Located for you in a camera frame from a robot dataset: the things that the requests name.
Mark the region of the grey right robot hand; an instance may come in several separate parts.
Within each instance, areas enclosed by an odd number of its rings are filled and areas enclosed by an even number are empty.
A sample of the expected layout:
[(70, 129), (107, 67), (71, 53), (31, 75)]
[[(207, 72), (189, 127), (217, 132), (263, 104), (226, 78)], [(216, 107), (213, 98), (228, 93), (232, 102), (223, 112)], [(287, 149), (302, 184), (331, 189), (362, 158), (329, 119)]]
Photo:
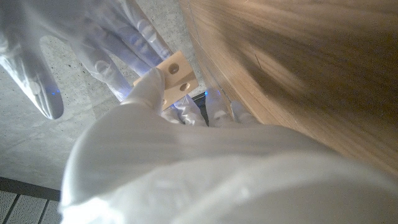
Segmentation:
[(1, 66), (48, 119), (61, 117), (63, 101), (40, 48), (46, 35), (68, 44), (119, 101), (131, 86), (114, 57), (141, 76), (172, 54), (135, 1), (2, 1)]

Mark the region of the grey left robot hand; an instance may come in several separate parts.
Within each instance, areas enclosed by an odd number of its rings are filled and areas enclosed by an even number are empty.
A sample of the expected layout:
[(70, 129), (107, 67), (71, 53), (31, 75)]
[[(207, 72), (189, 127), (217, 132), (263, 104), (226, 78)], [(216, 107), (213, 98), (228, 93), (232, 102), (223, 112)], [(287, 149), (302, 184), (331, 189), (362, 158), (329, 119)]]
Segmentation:
[(64, 223), (396, 223), (397, 179), (283, 126), (228, 114), (163, 118), (152, 69), (75, 143), (63, 177)]

